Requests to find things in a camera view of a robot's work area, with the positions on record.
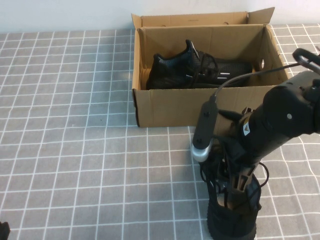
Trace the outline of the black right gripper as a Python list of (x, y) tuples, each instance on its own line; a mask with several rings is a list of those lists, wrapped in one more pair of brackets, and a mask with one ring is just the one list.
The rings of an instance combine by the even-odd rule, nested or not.
[(286, 112), (264, 105), (245, 114), (224, 112), (224, 117), (233, 123), (224, 144), (233, 195), (245, 191), (263, 157), (289, 141), (289, 116)]

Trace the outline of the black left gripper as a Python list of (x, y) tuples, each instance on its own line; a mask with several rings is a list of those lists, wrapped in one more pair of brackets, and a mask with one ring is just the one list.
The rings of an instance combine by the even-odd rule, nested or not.
[(7, 240), (10, 234), (8, 222), (0, 222), (0, 240)]

